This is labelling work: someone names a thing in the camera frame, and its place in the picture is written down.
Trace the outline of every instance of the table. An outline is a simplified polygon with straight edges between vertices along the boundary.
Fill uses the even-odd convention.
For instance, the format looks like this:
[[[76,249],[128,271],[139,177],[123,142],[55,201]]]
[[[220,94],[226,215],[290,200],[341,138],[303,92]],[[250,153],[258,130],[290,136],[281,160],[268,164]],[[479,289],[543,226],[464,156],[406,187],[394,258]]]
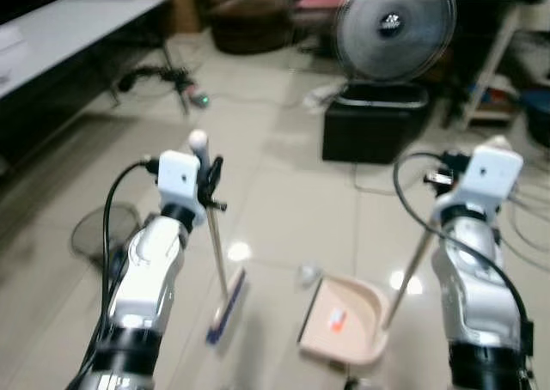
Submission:
[[[10,21],[20,29],[30,53],[0,84],[0,100],[164,2],[57,0]]]
[[[95,53],[95,47],[101,42],[114,41],[112,35],[123,27],[132,25],[139,29],[139,38],[145,38],[146,41],[116,39],[116,43],[132,47],[160,48],[166,65],[173,68],[161,31],[148,27],[147,21],[140,19],[153,13],[166,2],[167,0],[57,0],[8,22],[19,28],[30,52],[22,63],[12,69],[8,81],[0,83],[0,104],[12,101],[23,89],[33,89],[35,84],[42,82],[39,79],[42,79],[43,75],[49,76],[57,68],[82,54],[91,63],[89,67],[102,78],[115,103],[118,103],[117,93],[112,86],[112,77],[108,74],[108,68],[103,68],[107,65],[101,62],[101,58]],[[180,93],[177,95],[186,113],[186,102]],[[28,150],[37,151],[41,143],[62,131],[72,120],[74,117],[59,125],[47,137],[37,137],[39,141],[33,142],[33,147]],[[8,136],[12,137],[18,133],[19,130],[15,131],[15,134],[10,132]],[[23,150],[25,152],[21,156],[27,158],[28,150]],[[14,166],[7,158],[9,157],[5,154],[0,154],[0,176]]]

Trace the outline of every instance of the black box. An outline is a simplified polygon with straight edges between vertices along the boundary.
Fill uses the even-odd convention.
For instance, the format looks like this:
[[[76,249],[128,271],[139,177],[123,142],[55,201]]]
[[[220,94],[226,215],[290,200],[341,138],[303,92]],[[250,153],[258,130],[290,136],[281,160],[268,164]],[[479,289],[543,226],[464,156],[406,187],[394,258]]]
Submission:
[[[392,162],[420,133],[428,101],[419,85],[349,83],[325,112],[323,160]]]

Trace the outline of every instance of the dustpan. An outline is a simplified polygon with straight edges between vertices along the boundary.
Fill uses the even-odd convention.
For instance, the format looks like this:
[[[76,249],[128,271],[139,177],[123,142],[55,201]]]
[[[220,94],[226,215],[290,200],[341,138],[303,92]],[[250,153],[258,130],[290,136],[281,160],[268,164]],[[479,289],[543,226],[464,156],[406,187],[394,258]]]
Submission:
[[[388,342],[388,330],[382,328],[388,308],[388,299],[377,287],[325,276],[309,306],[298,346],[339,363],[374,363]]]

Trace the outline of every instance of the brown armchair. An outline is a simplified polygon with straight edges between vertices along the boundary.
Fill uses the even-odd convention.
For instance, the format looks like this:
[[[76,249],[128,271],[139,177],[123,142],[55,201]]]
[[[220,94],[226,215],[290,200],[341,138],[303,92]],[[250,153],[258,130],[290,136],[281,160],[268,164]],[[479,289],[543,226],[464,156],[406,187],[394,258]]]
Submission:
[[[210,0],[208,17],[216,47],[228,53],[267,52],[290,38],[287,0]]]

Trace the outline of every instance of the black cable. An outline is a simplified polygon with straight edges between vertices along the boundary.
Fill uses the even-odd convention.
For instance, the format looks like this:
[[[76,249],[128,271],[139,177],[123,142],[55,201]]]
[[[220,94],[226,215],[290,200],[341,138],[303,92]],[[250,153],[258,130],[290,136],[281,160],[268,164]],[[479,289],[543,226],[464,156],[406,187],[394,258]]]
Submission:
[[[88,373],[88,370],[92,367],[92,364],[94,362],[94,356],[95,356],[95,348],[97,344],[103,339],[105,331],[107,330],[107,312],[109,308],[109,303],[111,301],[111,298],[113,297],[114,291],[116,290],[117,283],[119,283],[119,281],[117,282],[117,280],[120,280],[122,269],[124,268],[123,265],[119,268],[119,272],[117,273],[116,278],[113,280],[113,283],[109,285],[109,251],[110,251],[109,219],[110,219],[110,213],[111,213],[111,205],[113,204],[113,199],[114,199],[114,193],[116,192],[118,186],[120,185],[120,182],[124,179],[124,177],[126,177],[128,173],[130,173],[132,170],[136,168],[145,167],[146,165],[147,165],[147,161],[145,160],[136,161],[130,164],[115,179],[115,181],[112,183],[111,188],[109,189],[109,192],[107,194],[107,199],[105,201],[105,208],[103,210],[103,272],[101,274],[100,318],[98,319],[97,325],[95,326],[94,332],[92,333],[92,337],[88,343],[88,347],[84,354],[81,367],[76,373],[75,377],[70,381],[66,390],[76,390],[77,387],[80,385],[80,382],[83,379],[83,377],[86,375],[86,373]]]
[[[543,186],[541,189],[550,192],[550,186]],[[519,190],[514,191],[514,193],[518,197],[528,198],[532,201],[536,201],[538,204],[544,204],[545,208],[548,208],[550,205],[550,198],[548,197],[537,196],[536,194]]]
[[[132,170],[140,167],[145,167],[147,161],[140,160],[133,162],[126,167],[116,178],[111,185],[107,199],[105,201],[105,209],[103,210],[103,272],[101,274],[101,329],[99,331],[98,338],[101,339],[107,329],[107,311],[109,308],[109,251],[110,251],[110,239],[109,239],[109,220],[111,215],[111,205],[113,203],[114,193],[116,192],[120,182],[126,177]]]
[[[432,227],[430,224],[428,224],[426,221],[424,221],[411,207],[411,205],[406,200],[405,194],[403,193],[400,182],[399,182],[399,171],[402,165],[412,159],[412,158],[420,158],[420,157],[427,157],[427,158],[433,158],[439,161],[443,161],[442,157],[437,154],[433,154],[431,152],[415,152],[411,153],[405,156],[402,156],[394,165],[394,187],[395,192],[397,193],[397,197],[399,197],[399,200],[401,201],[401,204],[403,205],[403,208],[405,208],[406,212],[411,216],[411,218],[416,221],[422,228],[426,231],[429,231],[433,233],[434,235],[437,235],[440,238],[443,238],[447,241],[452,242],[457,247],[459,247],[464,253],[467,253],[480,261],[483,265],[486,265],[490,267],[492,270],[494,270],[498,276],[503,280],[506,287],[510,290],[510,293],[512,294],[512,297],[514,298],[514,301],[517,305],[517,310],[520,315],[520,319],[522,323],[529,323],[529,319],[527,317],[527,310],[525,308],[525,304],[523,303],[523,300],[519,294],[519,292],[516,289],[516,286],[511,282],[511,280],[504,274],[504,272],[498,268],[497,265],[495,265],[490,259],[485,257],[483,254],[475,250],[474,248],[471,248],[468,244],[463,243],[462,241],[457,240],[456,238],[445,234],[443,231]]]
[[[537,161],[527,161],[526,162],[528,166],[533,167],[534,169],[538,169],[539,171],[550,174],[550,167],[544,166],[539,164]]]
[[[522,241],[533,248],[534,250],[538,251],[539,253],[548,254],[550,253],[550,247],[549,246],[543,246],[542,244],[537,244],[535,241],[531,241],[528,236],[526,236],[522,229],[520,229],[519,224],[517,222],[517,215],[516,215],[516,205],[512,203],[510,205],[510,208],[508,209],[508,221],[510,223],[510,226],[514,230],[514,232],[517,234],[519,238],[522,239]]]
[[[355,188],[355,190],[357,192],[360,192],[362,194],[381,195],[383,197],[396,197],[397,196],[395,191],[379,190],[378,188],[368,188],[366,186],[360,186],[358,184],[358,165],[357,165],[357,163],[353,164],[351,174],[352,174],[351,180],[352,180],[353,188]],[[411,188],[413,188],[416,183],[418,183],[420,180],[422,180],[423,177],[424,177],[424,173],[421,173],[421,174],[418,174],[415,177],[412,177],[412,179],[403,186],[403,192],[408,191]]]
[[[537,263],[530,257],[527,257],[526,255],[522,254],[517,250],[517,248],[514,248],[507,240],[505,240],[503,237],[500,237],[500,240],[502,240],[503,244],[510,250],[512,254],[514,254],[516,257],[518,257],[520,260],[526,262],[527,264],[532,265],[534,268],[547,272],[550,274],[550,267]]]
[[[519,208],[524,210],[525,212],[531,214],[532,216],[536,216],[537,218],[541,219],[544,222],[550,223],[550,217],[546,216],[544,214],[541,214],[540,212],[537,212],[535,209],[533,209],[529,204],[524,203],[521,199],[514,197],[513,195],[509,196],[508,198],[513,204],[517,205]]]

